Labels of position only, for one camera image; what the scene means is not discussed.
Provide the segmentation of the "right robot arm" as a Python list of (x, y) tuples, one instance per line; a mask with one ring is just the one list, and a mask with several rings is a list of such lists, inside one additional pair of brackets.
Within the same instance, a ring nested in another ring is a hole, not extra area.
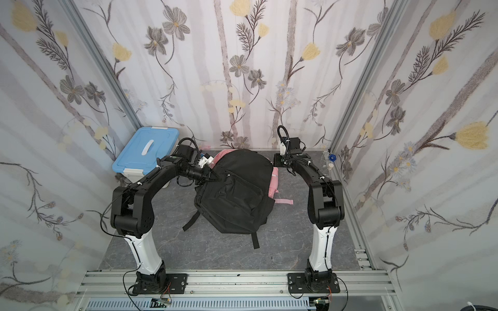
[(290, 285), (292, 292), (339, 293), (339, 282), (331, 263), (333, 241), (345, 218), (344, 193), (341, 182), (327, 177), (306, 154), (281, 155), (273, 158), (275, 167), (287, 168), (299, 175), (308, 186), (307, 213), (313, 225), (311, 253), (303, 273), (303, 289)]

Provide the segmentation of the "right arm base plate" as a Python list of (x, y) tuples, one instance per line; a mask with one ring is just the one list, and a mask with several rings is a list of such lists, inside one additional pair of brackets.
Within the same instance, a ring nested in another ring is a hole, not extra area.
[(333, 272), (288, 273), (290, 294), (338, 294), (341, 292), (337, 275)]

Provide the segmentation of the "pink backpack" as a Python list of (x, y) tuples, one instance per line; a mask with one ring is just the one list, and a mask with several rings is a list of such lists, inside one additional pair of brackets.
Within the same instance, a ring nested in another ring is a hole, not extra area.
[[(213, 159), (213, 161), (210, 163), (210, 168), (214, 168), (214, 166), (221, 160), (222, 157), (225, 155), (236, 151), (236, 149), (226, 149), (220, 151)], [(277, 204), (286, 204), (292, 206), (294, 204), (293, 200), (290, 199), (283, 199), (283, 198), (275, 198), (275, 194), (279, 193), (278, 190), (278, 185), (279, 185), (279, 172), (278, 168), (274, 167), (271, 175), (271, 182), (268, 190), (268, 197), (272, 198), (275, 200)]]

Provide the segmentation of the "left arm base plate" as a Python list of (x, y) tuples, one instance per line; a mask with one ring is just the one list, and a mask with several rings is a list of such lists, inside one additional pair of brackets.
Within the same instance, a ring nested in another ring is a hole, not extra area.
[(184, 294), (187, 284), (188, 274), (186, 273), (159, 273), (157, 275), (137, 273), (137, 279), (132, 287), (131, 295)]

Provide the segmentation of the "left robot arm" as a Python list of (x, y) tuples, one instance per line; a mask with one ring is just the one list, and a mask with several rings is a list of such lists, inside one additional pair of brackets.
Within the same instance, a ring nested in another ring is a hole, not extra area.
[(177, 177), (186, 177), (196, 184), (215, 181), (210, 165), (214, 157), (205, 154), (191, 163), (185, 154), (168, 155), (157, 159), (153, 170), (127, 187), (117, 187), (111, 203), (111, 226), (118, 237), (124, 238), (137, 263), (136, 281), (131, 295), (163, 294), (174, 282), (165, 269), (151, 233), (155, 215), (152, 200), (155, 195)]

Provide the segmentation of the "black backpack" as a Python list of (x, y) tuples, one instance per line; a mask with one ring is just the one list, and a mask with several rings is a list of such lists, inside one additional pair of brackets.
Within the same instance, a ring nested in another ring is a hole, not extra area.
[(211, 167), (218, 179), (195, 188), (197, 212), (182, 229), (187, 231), (203, 216), (220, 233), (250, 235), (258, 249), (258, 229), (275, 205), (269, 195), (273, 171), (271, 161), (252, 150), (219, 152)]

